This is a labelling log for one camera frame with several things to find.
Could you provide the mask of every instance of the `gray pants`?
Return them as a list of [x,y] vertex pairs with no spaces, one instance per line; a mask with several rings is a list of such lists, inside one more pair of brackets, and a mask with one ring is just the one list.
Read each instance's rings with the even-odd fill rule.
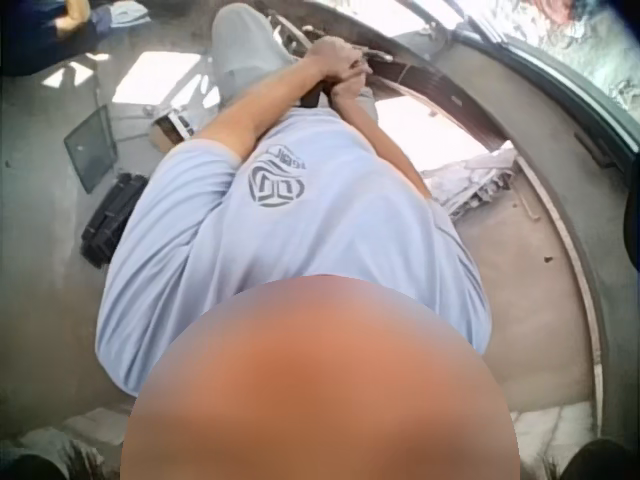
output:
[[[224,108],[249,87],[296,62],[273,38],[269,21],[253,8],[234,3],[220,9],[211,29],[213,71]],[[358,103],[378,120],[371,89],[364,88]],[[322,94],[319,108],[329,108]]]

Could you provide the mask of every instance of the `sleeve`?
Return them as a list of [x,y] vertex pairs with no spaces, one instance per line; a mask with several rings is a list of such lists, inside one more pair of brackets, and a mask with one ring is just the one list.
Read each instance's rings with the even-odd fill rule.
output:
[[129,393],[135,392],[128,385],[139,383],[130,371],[142,350],[137,343],[158,329],[158,322],[168,321],[191,245],[222,203],[239,165],[240,159],[217,142],[179,145],[162,160],[127,223],[107,275],[96,353]]
[[446,250],[455,254],[456,260],[450,263],[449,285],[445,288],[455,291],[456,328],[469,339],[473,348],[481,355],[485,353],[491,339],[491,309],[484,292],[480,273],[471,254],[458,235],[449,214],[433,200],[429,200],[435,227]]

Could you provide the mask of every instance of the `light blue t-shirt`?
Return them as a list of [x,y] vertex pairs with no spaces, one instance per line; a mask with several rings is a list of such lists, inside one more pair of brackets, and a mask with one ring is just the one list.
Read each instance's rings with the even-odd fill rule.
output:
[[392,288],[478,352],[489,342],[480,277],[447,213],[331,110],[293,109],[243,165],[208,140],[161,162],[109,269],[98,359],[137,395],[169,344],[214,305],[309,275]]

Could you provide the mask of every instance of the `person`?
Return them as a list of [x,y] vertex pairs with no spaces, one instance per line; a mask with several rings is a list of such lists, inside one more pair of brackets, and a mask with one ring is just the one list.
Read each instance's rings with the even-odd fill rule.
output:
[[154,366],[122,480],[515,480],[507,402],[433,311],[334,275],[213,308]]
[[32,75],[94,50],[117,28],[149,21],[132,0],[92,9],[89,0],[9,0],[3,5],[2,73]]
[[[159,164],[109,268],[96,353],[112,380],[137,395],[213,306],[308,276],[400,292],[484,353],[491,319],[477,268],[378,127],[362,52],[325,37],[296,61],[243,4],[220,10],[212,39],[221,113]],[[331,98],[296,107],[321,81],[336,83]]]

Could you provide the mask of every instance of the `t-shirt logo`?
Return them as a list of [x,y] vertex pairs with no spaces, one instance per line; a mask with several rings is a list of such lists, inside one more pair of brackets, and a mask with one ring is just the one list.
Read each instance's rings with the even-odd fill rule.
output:
[[249,193],[262,207],[282,207],[304,194],[306,165],[284,145],[273,145],[253,161]]

